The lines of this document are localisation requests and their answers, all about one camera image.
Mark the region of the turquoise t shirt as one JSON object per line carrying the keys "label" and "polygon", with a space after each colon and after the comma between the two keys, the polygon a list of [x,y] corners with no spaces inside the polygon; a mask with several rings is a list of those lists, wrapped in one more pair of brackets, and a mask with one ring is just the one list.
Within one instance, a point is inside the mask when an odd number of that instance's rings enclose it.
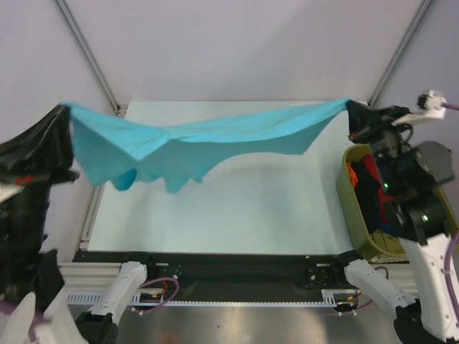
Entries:
{"label": "turquoise t shirt", "polygon": [[156,127],[71,104],[72,149],[94,186],[119,191],[163,179],[170,194],[222,161],[248,153],[302,155],[347,99]]}

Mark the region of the black t shirt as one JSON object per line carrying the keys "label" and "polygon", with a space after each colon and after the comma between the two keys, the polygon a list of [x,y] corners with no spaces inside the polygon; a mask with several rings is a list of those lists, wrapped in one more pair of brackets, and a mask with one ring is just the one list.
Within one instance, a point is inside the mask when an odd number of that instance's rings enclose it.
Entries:
{"label": "black t shirt", "polygon": [[369,175],[361,160],[353,161],[351,164],[359,179],[356,188],[354,188],[354,193],[356,194],[367,231],[370,234],[373,234],[378,229],[375,224],[374,198],[378,198],[379,214],[381,215],[382,220],[388,224],[389,220],[387,219],[386,211],[384,210],[384,203],[386,201],[391,201],[392,198],[383,193],[381,181],[377,181]]}

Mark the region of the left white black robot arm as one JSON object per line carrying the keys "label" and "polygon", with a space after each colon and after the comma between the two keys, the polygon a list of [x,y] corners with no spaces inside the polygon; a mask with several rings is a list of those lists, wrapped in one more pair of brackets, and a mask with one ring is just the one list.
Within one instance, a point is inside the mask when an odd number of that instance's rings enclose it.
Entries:
{"label": "left white black robot arm", "polygon": [[66,301],[57,251],[42,252],[53,186],[76,181],[71,110],[57,105],[1,144],[1,341],[115,343],[133,293],[151,286],[158,268],[126,262],[104,297],[79,317]]}

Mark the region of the olive green plastic bin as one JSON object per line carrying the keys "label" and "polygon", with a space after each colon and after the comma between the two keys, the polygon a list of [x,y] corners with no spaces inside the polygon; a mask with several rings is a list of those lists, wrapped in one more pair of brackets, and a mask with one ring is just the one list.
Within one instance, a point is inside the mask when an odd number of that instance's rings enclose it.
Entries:
{"label": "olive green plastic bin", "polygon": [[366,155],[372,153],[368,145],[353,145],[342,158],[342,166],[336,179],[336,189],[346,220],[352,247],[367,261],[372,263],[406,262],[407,256],[398,238],[385,234],[379,227],[369,233],[357,195],[351,182],[348,163],[361,163]]}

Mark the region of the orange t shirt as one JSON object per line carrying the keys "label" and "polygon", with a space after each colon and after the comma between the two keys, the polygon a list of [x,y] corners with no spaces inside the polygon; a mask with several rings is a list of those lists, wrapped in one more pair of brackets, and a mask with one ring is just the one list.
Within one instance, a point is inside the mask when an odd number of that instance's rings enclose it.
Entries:
{"label": "orange t shirt", "polygon": [[347,171],[349,173],[349,180],[351,182],[351,185],[353,186],[353,188],[356,188],[356,185],[358,184],[359,179],[358,179],[358,176],[357,176],[355,170],[352,167],[351,162],[346,162],[346,167],[347,167]]}

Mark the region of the aluminium frame post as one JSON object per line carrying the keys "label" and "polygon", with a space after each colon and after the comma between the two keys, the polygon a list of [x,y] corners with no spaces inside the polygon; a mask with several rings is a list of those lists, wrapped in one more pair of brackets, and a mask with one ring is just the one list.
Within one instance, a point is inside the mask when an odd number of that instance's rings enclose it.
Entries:
{"label": "aluminium frame post", "polygon": [[82,58],[93,74],[98,87],[100,88],[104,98],[110,105],[111,110],[116,114],[120,110],[120,104],[115,98],[114,92],[110,87],[103,70],[101,69],[95,55],[93,54],[90,45],[88,44],[80,25],[72,13],[71,8],[65,0],[51,0],[55,6],[57,13],[60,15],[65,27],[67,28],[76,47],[79,49]]}
{"label": "aluminium frame post", "polygon": [[413,39],[416,37],[423,22],[426,20],[428,14],[431,12],[435,1],[422,0],[416,8],[413,17],[410,19],[407,28],[405,29],[402,38],[400,39],[394,53],[390,57],[388,65],[385,67],[382,76],[379,78],[376,87],[372,91],[367,100],[367,104],[375,106],[379,103],[384,91],[389,86],[391,79],[394,77],[400,62],[409,49]]}

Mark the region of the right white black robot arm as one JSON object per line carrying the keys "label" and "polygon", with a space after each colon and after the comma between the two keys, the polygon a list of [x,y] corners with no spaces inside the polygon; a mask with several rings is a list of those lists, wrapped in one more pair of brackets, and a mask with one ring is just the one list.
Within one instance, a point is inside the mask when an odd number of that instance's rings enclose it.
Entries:
{"label": "right white black robot arm", "polygon": [[391,201],[384,208],[402,245],[417,287],[416,295],[403,292],[370,264],[357,259],[331,269],[338,287],[353,285],[392,317],[403,343],[458,341],[458,278],[453,251],[458,236],[447,229],[448,216],[435,189],[455,174],[451,152],[429,140],[410,145],[403,138],[415,125],[442,120],[450,108],[436,94],[419,96],[417,111],[391,106],[374,109],[350,100],[349,140],[367,144]]}

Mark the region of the left aluminium frame post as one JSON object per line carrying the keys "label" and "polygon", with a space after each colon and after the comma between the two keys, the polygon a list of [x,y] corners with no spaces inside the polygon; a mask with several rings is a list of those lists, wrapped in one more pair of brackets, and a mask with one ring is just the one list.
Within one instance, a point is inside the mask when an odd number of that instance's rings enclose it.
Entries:
{"label": "left aluminium frame post", "polygon": [[104,98],[110,105],[111,110],[116,114],[120,110],[120,104],[115,98],[114,92],[110,87],[103,70],[101,69],[95,55],[93,54],[90,45],[88,44],[80,25],[72,13],[71,8],[65,0],[51,0],[55,6],[57,13],[60,15],[65,27],[67,28],[76,47],[79,49],[82,58],[93,74],[98,87],[100,88]]}

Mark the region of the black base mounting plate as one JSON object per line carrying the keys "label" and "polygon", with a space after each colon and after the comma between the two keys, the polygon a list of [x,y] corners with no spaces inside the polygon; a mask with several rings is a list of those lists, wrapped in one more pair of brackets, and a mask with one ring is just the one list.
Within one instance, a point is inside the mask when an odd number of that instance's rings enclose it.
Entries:
{"label": "black base mounting plate", "polygon": [[361,259],[341,254],[191,254],[78,251],[74,262],[121,263],[139,259],[148,277],[179,280],[177,302],[316,302],[324,290],[352,290],[344,268]]}

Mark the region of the right aluminium frame post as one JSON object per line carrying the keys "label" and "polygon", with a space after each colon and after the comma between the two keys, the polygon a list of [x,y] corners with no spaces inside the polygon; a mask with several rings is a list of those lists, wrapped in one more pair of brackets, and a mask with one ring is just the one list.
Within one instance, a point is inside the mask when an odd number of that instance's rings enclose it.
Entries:
{"label": "right aluminium frame post", "polygon": [[389,86],[391,79],[394,77],[400,62],[409,49],[413,39],[416,37],[423,22],[426,20],[428,14],[431,12],[435,1],[422,0],[416,8],[413,17],[410,19],[407,28],[405,29],[402,38],[400,39],[394,53],[390,57],[388,65],[385,67],[382,76],[379,78],[376,87],[372,91],[367,100],[367,104],[375,106],[379,103],[384,91]]}

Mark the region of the blue t shirt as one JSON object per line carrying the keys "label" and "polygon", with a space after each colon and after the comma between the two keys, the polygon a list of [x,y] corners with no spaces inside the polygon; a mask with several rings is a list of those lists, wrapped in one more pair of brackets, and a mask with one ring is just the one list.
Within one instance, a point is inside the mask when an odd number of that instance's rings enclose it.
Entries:
{"label": "blue t shirt", "polygon": [[379,200],[377,197],[374,198],[374,203],[375,203],[375,215],[374,216],[375,216],[375,224],[377,228],[380,231],[384,232],[385,234],[395,237],[395,232],[392,230],[390,224],[385,223],[382,220],[381,215],[379,214]]}

